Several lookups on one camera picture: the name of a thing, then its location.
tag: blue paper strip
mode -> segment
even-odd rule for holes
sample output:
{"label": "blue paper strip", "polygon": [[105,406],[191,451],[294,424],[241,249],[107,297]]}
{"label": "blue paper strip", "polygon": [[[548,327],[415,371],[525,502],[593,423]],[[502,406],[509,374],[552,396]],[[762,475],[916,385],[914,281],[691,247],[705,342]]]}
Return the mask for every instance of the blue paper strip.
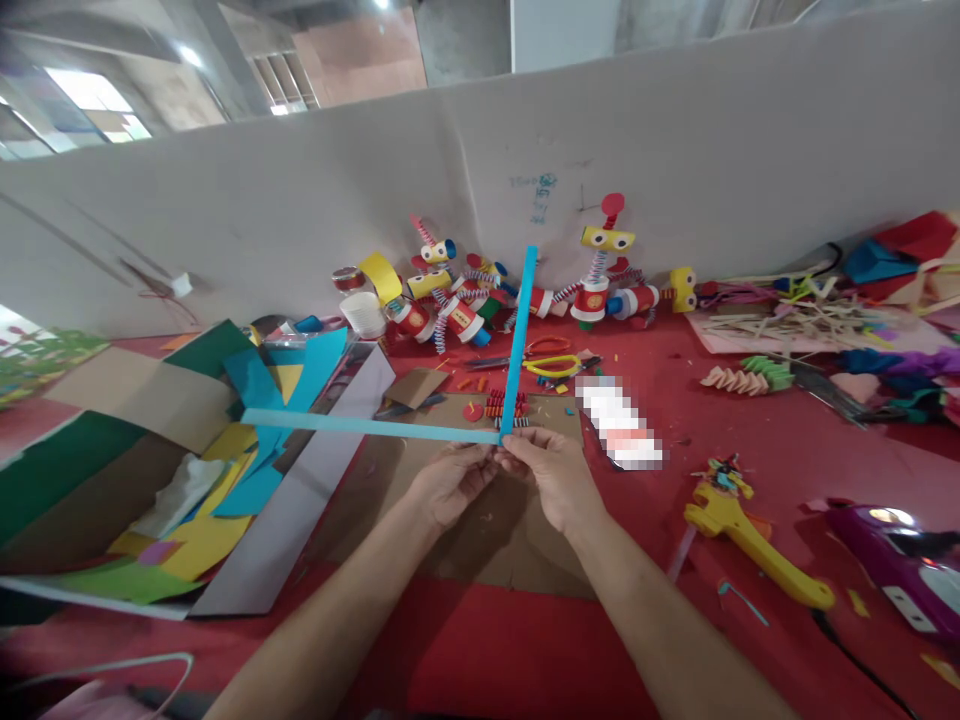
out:
{"label": "blue paper strip", "polygon": [[527,256],[523,261],[523,275],[520,280],[520,299],[517,300],[517,324],[513,328],[513,347],[510,350],[510,369],[507,371],[507,389],[503,393],[503,419],[500,424],[498,444],[513,432],[513,412],[507,408],[517,405],[517,390],[520,389],[520,372],[523,364],[523,351],[527,346],[527,321],[530,319],[530,296],[533,294],[533,276],[537,271],[537,248],[527,246]]}
{"label": "blue paper strip", "polygon": [[329,415],[311,415],[288,410],[247,410],[243,414],[244,423],[261,427],[297,428],[300,430],[324,430],[327,432],[352,432],[364,435],[386,435],[389,437],[409,437],[421,440],[446,440],[447,442],[465,442],[495,445],[497,433],[492,430],[459,430],[457,428],[433,427],[430,425],[408,425],[363,418],[330,417]]}

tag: blurred object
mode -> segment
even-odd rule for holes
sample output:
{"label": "blurred object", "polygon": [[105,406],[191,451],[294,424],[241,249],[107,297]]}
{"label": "blurred object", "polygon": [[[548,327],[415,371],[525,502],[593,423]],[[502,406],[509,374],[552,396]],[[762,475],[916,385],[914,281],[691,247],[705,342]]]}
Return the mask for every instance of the blurred object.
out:
{"label": "blurred object", "polygon": [[657,470],[667,459],[660,440],[633,406],[622,378],[580,375],[577,405],[590,418],[610,461],[621,470]]}
{"label": "blurred object", "polygon": [[13,342],[0,340],[0,410],[32,395],[51,380],[79,365],[110,343],[78,330],[5,328]]}

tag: craft supplies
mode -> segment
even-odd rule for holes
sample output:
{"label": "craft supplies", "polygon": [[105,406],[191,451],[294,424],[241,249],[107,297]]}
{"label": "craft supplies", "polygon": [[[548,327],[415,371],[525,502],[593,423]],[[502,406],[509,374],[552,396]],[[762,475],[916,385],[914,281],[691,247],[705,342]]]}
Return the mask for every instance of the craft supplies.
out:
{"label": "craft supplies", "polygon": [[688,504],[683,517],[706,537],[726,534],[791,598],[809,608],[829,610],[835,603],[833,591],[814,580],[777,552],[753,526],[738,496],[749,499],[753,490],[735,469],[736,456],[713,458],[710,471],[693,492],[696,504]]}

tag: pink paper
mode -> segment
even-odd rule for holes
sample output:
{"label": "pink paper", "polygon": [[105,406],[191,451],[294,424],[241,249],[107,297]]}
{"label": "pink paper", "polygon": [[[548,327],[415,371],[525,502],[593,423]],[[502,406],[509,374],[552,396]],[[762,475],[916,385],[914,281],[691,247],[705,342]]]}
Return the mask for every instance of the pink paper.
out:
{"label": "pink paper", "polygon": [[140,553],[140,557],[137,558],[137,562],[139,562],[141,565],[159,565],[168,557],[170,557],[170,555],[173,554],[173,551],[180,547],[180,545],[181,543],[175,541],[154,543]]}

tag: green paper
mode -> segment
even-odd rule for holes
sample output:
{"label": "green paper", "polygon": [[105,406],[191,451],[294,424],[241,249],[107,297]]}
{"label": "green paper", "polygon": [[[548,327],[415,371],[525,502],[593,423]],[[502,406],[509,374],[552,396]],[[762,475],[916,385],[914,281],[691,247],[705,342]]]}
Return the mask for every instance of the green paper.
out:
{"label": "green paper", "polygon": [[141,565],[129,557],[90,570],[60,575],[57,580],[68,590],[112,600],[128,600],[136,605],[149,605],[204,585],[202,582],[186,582],[157,565]]}

